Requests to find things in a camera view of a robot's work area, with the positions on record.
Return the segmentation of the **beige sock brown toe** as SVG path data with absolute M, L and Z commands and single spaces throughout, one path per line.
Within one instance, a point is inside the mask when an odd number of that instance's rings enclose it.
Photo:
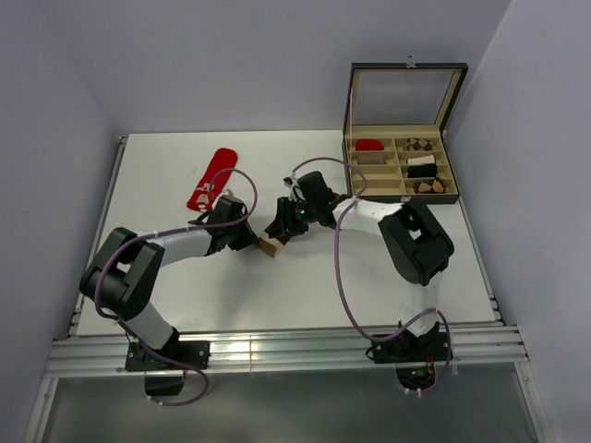
M 269 257 L 277 257 L 281 251 L 283 250 L 284 246 L 290 240 L 289 237 L 280 237 L 280 238 L 271 238 L 272 225 L 270 224 L 265 228 L 265 230 L 261 233 L 258 240 L 259 248 L 267 254 Z

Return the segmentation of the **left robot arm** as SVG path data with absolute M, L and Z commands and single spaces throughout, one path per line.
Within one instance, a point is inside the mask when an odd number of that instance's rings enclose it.
M 151 303 L 160 269 L 227 247 L 239 251 L 255 241 L 245 203 L 223 195 L 211 212 L 186 228 L 145 235 L 123 227 L 112 230 L 82 274 L 79 291 L 95 303 L 101 316 L 116 320 L 148 346 L 152 363 L 169 368 L 180 356 L 179 334 Z

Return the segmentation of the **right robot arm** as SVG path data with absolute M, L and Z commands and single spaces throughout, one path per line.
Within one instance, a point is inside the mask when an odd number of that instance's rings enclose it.
M 448 321 L 438 309 L 440 283 L 454 253 L 451 237 L 429 208 L 409 200 L 403 203 L 379 203 L 364 200 L 358 193 L 337 194 L 318 171 L 284 179 L 290 188 L 288 197 L 277 199 L 276 215 L 267 228 L 270 238 L 284 240 L 302 235 L 317 223 L 334 230 L 333 263 L 337 291 L 344 312 L 363 337 L 386 342 L 400 337 L 404 356 L 417 360 L 432 345 L 431 331 Z M 356 321 L 346 300 L 340 262 L 341 231 L 373 234 L 381 238 L 394 269 L 411 289 L 409 302 L 403 305 L 399 329 L 384 337 L 371 335 Z

